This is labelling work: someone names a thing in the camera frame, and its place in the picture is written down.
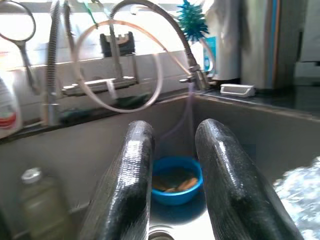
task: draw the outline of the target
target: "magnifying mirror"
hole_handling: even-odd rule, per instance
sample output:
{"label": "magnifying mirror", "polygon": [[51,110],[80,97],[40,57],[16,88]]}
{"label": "magnifying mirror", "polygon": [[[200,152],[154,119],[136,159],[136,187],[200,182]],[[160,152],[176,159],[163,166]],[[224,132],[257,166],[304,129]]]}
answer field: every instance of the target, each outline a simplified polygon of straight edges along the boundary
{"label": "magnifying mirror", "polygon": [[28,84],[32,92],[39,95],[41,92],[40,84],[36,80],[26,51],[27,41],[36,32],[34,16],[21,3],[11,0],[0,0],[0,14],[8,14],[8,20],[0,24],[0,37],[14,43],[19,48],[26,69]]}

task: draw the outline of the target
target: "stainless steel sink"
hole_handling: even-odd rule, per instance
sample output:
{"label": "stainless steel sink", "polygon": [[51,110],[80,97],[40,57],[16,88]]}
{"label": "stainless steel sink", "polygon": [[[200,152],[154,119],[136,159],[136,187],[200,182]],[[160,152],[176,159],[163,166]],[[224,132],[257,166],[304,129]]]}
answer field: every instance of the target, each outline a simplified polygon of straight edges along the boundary
{"label": "stainless steel sink", "polygon": [[157,233],[165,233],[164,238],[149,240],[197,240],[200,235],[201,240],[214,240],[204,193],[180,206],[164,206],[152,201],[149,235],[157,236]]}
{"label": "stainless steel sink", "polygon": [[[132,121],[144,120],[152,125],[156,137],[155,158],[159,159],[194,156],[195,128],[205,119],[216,119],[235,133],[271,182],[285,171],[307,166],[320,156],[319,119],[214,97],[196,96],[193,118],[188,118],[177,131],[160,141],[181,119],[185,103],[185,97],[177,97],[138,113],[119,114],[1,144],[0,205],[13,233],[18,236],[26,231],[19,205],[20,176],[26,169],[41,167],[57,176],[70,208],[81,212],[79,209],[88,204],[97,181],[118,154]],[[202,240],[213,240],[205,206],[203,193],[177,207],[152,202],[150,233],[154,234],[151,237],[161,240],[166,237],[161,234],[168,234],[174,240],[193,240],[201,234]]]}

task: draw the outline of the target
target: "dish soap bottle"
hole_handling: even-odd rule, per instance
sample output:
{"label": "dish soap bottle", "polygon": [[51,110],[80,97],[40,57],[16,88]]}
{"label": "dish soap bottle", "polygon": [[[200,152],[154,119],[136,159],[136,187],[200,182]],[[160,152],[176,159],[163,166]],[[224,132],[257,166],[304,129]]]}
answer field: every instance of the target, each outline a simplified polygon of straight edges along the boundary
{"label": "dish soap bottle", "polygon": [[22,207],[32,240],[74,240],[67,204],[53,177],[31,168],[21,177]]}

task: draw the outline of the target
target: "flexible metal hose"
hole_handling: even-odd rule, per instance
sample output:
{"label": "flexible metal hose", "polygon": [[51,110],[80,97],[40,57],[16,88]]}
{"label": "flexible metal hose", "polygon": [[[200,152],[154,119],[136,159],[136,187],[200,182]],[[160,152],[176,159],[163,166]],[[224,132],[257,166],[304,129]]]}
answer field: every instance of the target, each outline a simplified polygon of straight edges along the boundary
{"label": "flexible metal hose", "polygon": [[57,58],[57,38],[60,22],[61,9],[63,5],[60,0],[55,0],[51,4],[51,29],[47,51],[46,80],[44,83],[43,101],[43,121],[45,126],[55,126],[59,124],[59,104],[57,103],[56,90],[56,58]]}
{"label": "flexible metal hose", "polygon": [[162,7],[160,7],[159,5],[154,4],[153,2],[148,1],[148,0],[123,0],[113,7],[113,9],[111,10],[111,13],[110,13],[110,19],[114,19],[116,13],[121,8],[123,8],[124,6],[127,6],[127,5],[132,5],[132,4],[146,6],[146,7],[150,8],[152,11],[154,11],[155,13],[163,16],[172,25],[172,27],[174,28],[174,30],[178,34],[179,38],[181,39],[185,54],[188,59],[189,66],[194,67],[194,66],[198,65],[194,55],[191,52],[191,48],[190,48],[189,43],[185,37],[184,32],[181,30],[178,23],[170,16],[170,14],[167,11],[165,11]]}

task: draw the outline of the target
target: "blue bowl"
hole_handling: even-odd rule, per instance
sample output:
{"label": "blue bowl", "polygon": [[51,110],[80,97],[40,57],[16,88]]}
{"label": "blue bowl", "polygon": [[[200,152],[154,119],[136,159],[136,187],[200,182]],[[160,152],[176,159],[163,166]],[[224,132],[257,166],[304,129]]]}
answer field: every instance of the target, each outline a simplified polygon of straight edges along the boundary
{"label": "blue bowl", "polygon": [[194,172],[198,182],[193,187],[181,192],[163,192],[152,188],[152,198],[160,204],[167,206],[177,206],[189,202],[198,192],[203,184],[203,177],[200,164],[192,157],[171,156],[155,161],[153,165],[153,175],[163,170],[171,168],[185,168]]}

